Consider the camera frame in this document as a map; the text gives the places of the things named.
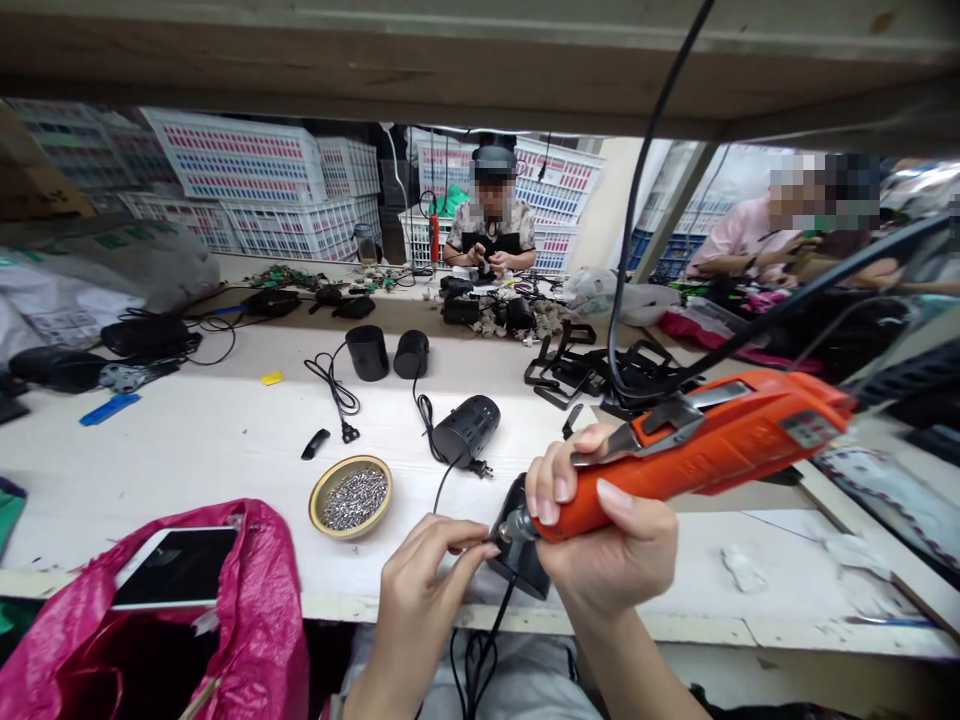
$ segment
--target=yellow object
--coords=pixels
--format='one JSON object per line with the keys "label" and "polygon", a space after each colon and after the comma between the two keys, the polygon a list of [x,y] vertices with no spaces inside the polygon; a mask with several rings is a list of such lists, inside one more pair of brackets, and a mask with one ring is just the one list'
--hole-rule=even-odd
{"label": "yellow object", "polygon": [[[368,468],[378,468],[382,470],[383,474],[387,477],[387,494],[383,498],[383,502],[380,503],[380,507],[377,508],[377,511],[371,515],[366,522],[360,523],[355,528],[350,528],[349,530],[331,530],[323,524],[323,510],[327,504],[327,498],[330,496],[330,492],[348,475]],[[374,526],[383,519],[383,516],[387,512],[387,506],[390,505],[390,497],[392,495],[393,475],[390,474],[390,468],[388,468],[382,460],[372,455],[355,455],[352,458],[341,460],[320,476],[316,486],[313,488],[313,492],[310,493],[310,521],[313,523],[313,526],[324,535],[338,540],[360,537],[373,530]]]}

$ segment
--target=smartphone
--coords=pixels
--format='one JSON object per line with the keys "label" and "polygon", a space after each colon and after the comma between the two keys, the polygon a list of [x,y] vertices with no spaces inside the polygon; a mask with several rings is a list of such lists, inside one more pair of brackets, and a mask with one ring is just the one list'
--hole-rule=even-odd
{"label": "smartphone", "polygon": [[215,607],[220,570],[236,540],[233,527],[161,530],[117,573],[113,609]]}

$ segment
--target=orange power tool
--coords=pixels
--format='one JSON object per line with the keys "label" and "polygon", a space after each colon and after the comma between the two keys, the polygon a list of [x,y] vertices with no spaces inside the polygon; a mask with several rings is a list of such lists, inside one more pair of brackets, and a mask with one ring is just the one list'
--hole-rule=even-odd
{"label": "orange power tool", "polygon": [[716,495],[817,453],[847,432],[856,401],[805,373],[751,370],[669,397],[607,439],[602,454],[572,456],[576,498],[547,526],[526,505],[497,528],[506,541],[560,542],[610,524],[597,497],[604,478],[637,497]]}

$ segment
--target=pink item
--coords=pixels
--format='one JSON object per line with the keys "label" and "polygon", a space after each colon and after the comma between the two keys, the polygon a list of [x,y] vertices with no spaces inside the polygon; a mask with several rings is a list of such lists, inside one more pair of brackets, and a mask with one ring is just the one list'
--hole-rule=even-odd
{"label": "pink item", "polygon": [[[305,720],[309,659],[293,540],[283,518],[260,500],[234,500],[154,520],[92,560],[47,602],[0,669],[0,718],[91,717],[74,703],[83,696],[78,688],[94,684],[88,692],[102,695],[107,687],[119,706],[123,678],[102,664],[110,654],[102,651],[110,650],[121,630],[142,623],[109,612],[117,572],[159,530],[214,527],[233,519],[239,534],[220,573],[219,648],[193,697],[209,682],[220,680],[220,686],[195,718]],[[191,622],[199,614],[177,620]]]}
{"label": "pink item", "polygon": [[[770,234],[769,206],[769,195],[734,205],[733,209],[710,229],[703,245],[690,258],[686,277],[700,277],[697,265],[715,260],[721,255],[747,257],[760,252],[773,252],[793,240],[797,236],[796,230],[782,230]],[[783,265],[764,268],[764,273],[769,274],[779,274],[782,271]]]}
{"label": "pink item", "polygon": [[[727,341],[727,338],[722,335],[704,330],[695,321],[675,312],[667,311],[660,319],[657,327],[670,337],[693,339],[709,350],[718,348]],[[793,360],[776,355],[767,355],[760,350],[740,350],[734,353],[734,357],[778,370],[786,370],[793,364]],[[813,358],[807,358],[794,369],[801,372],[818,373],[823,370],[823,363]]]}

